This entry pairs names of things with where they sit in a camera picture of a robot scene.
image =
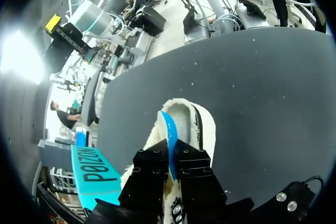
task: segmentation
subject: slipper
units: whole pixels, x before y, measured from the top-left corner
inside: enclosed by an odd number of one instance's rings
[[[202,106],[186,99],[175,98],[168,100],[162,110],[168,114],[176,125],[178,139],[190,146],[204,149],[211,158],[211,166],[216,143],[216,125],[211,114]],[[161,111],[157,121],[144,145],[144,150],[157,144],[163,139],[169,139],[167,124]],[[121,188],[132,174],[133,165],[129,166],[121,177]],[[164,224],[181,222],[181,191],[177,180],[169,176],[165,186]]]

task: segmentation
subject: lab equipment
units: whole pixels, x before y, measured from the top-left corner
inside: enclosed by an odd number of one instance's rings
[[[169,209],[174,223],[296,223],[306,216],[315,197],[308,183],[316,179],[323,186],[323,180],[315,176],[303,182],[291,182],[256,209],[250,198],[226,204],[226,191],[212,172],[211,159],[205,150],[177,140],[173,155],[181,191]],[[85,221],[60,206],[43,184],[38,189],[49,206],[68,223],[163,223],[164,191],[169,174],[167,141],[139,150],[133,163],[132,176],[118,198],[120,205],[96,199],[97,205]]]

